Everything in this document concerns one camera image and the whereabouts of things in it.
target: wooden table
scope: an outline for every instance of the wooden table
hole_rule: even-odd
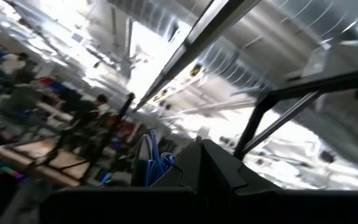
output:
[[[46,103],[39,102],[39,103],[37,103],[37,106],[40,109],[43,109],[44,111],[51,113],[52,116],[57,116],[66,122],[70,122],[73,119],[72,115],[70,115],[68,113],[61,112],[60,110],[58,110]]]
[[[14,169],[24,170],[31,164],[31,162],[34,161],[34,159],[31,159],[30,157],[37,158],[46,155],[53,149],[54,143],[51,139],[44,139],[20,146],[14,146],[17,151],[24,152],[28,156],[24,156],[15,150],[10,149],[10,147],[12,146],[0,146],[1,160]],[[38,166],[35,168],[34,172],[50,179],[55,184],[65,187],[74,187],[80,185],[80,179],[87,170],[89,162],[65,169],[63,171],[59,171],[54,168],[59,169],[61,167],[71,166],[83,161],[85,161],[83,158],[61,150],[57,158],[50,162],[50,166]]]

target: black chair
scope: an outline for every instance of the black chair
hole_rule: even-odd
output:
[[[23,86],[13,91],[11,97],[3,103],[0,109],[0,116],[9,123],[22,126],[25,134],[31,124],[28,122],[29,116],[37,107],[37,102],[42,94],[29,86]]]

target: wall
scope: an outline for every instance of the wall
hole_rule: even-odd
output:
[[[8,35],[0,35],[0,45],[3,46],[10,52],[22,52],[25,51],[23,45],[18,43],[18,41],[9,37]]]

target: person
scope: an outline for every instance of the person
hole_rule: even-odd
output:
[[[73,129],[87,127],[92,121],[96,121],[99,116],[99,107],[105,105],[108,99],[105,95],[99,95],[94,101],[81,100],[74,111],[70,126]]]
[[[20,69],[25,67],[25,62],[29,58],[26,53],[8,54],[2,57],[0,64],[0,78],[13,79],[13,75]]]
[[[74,151],[77,147],[83,145],[86,138],[90,137],[90,130],[86,129],[93,121],[96,121],[99,116],[99,106],[108,102],[107,97],[99,95],[94,101],[81,100],[77,103],[74,111],[73,119],[71,120],[70,127],[71,133],[68,135],[68,150]],[[89,152],[80,150],[80,155],[84,156]]]

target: ceiling beam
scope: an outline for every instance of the ceiling beam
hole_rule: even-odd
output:
[[[260,0],[211,1],[204,13],[179,46],[160,75],[141,99],[136,110],[146,104],[166,84],[194,61],[207,47],[247,14]]]

